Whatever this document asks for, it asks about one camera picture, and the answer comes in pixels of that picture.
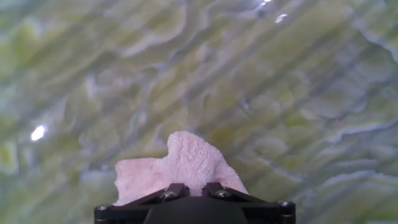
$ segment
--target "textured green surface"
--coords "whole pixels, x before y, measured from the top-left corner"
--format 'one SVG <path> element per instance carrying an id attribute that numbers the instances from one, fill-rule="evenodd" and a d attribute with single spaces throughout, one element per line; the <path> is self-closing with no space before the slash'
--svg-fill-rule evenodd
<path id="1" fill-rule="evenodd" d="M 397 1 L 114 2 L 0 14 L 0 223 L 91 223 L 179 130 L 299 223 L 398 222 Z"/>

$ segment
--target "black robotic gripper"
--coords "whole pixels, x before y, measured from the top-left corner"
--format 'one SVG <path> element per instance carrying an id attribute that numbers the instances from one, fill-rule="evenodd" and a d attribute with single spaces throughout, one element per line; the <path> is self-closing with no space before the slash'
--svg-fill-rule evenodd
<path id="1" fill-rule="evenodd" d="M 266 202 L 207 183 L 203 196 L 188 197 L 184 184 L 170 184 L 127 205 L 100 205 L 94 224 L 295 224 L 293 202 Z"/>

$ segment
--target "screw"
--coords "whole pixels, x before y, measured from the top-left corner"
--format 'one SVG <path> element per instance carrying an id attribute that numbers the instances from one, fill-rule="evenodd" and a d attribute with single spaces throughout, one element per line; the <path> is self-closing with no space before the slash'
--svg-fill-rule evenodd
<path id="1" fill-rule="evenodd" d="M 216 195 L 217 195 L 218 197 L 222 197 L 222 198 L 231 196 L 231 194 L 230 194 L 228 191 L 226 191 L 226 190 L 219 190 L 219 191 L 216 191 Z"/>
<path id="2" fill-rule="evenodd" d="M 174 192 L 164 192 L 162 196 L 160 196 L 162 199 L 171 199 L 175 198 L 176 194 Z"/>
<path id="3" fill-rule="evenodd" d="M 103 205 L 98 206 L 97 209 L 103 211 L 103 210 L 108 210 L 108 209 L 110 209 L 111 207 L 112 207 L 111 204 L 106 203 L 106 204 L 103 204 Z"/>
<path id="4" fill-rule="evenodd" d="M 283 207 L 286 207 L 286 206 L 290 205 L 292 202 L 285 201 L 285 200 L 279 200 L 277 203 Z"/>

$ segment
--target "wavy stone pattern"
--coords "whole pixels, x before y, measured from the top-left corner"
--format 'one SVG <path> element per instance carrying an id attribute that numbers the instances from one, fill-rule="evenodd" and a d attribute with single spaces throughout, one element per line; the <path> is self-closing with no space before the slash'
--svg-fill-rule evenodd
<path id="1" fill-rule="evenodd" d="M 92 223 L 115 163 L 165 156 L 178 130 L 299 223 L 398 222 L 398 2 L 16 2 L 0 2 L 0 223 Z"/>

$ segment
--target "pink fluffy material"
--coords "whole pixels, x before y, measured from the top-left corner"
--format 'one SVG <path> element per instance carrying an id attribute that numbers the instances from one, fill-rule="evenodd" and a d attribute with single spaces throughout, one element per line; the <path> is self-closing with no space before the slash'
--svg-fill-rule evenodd
<path id="1" fill-rule="evenodd" d="M 190 196 L 200 196 L 208 182 L 248 194 L 222 153 L 202 138 L 179 131 L 169 136 L 167 147 L 169 154 L 164 158 L 126 159 L 116 164 L 119 200 L 114 205 L 125 205 L 171 183 L 184 183 Z"/>

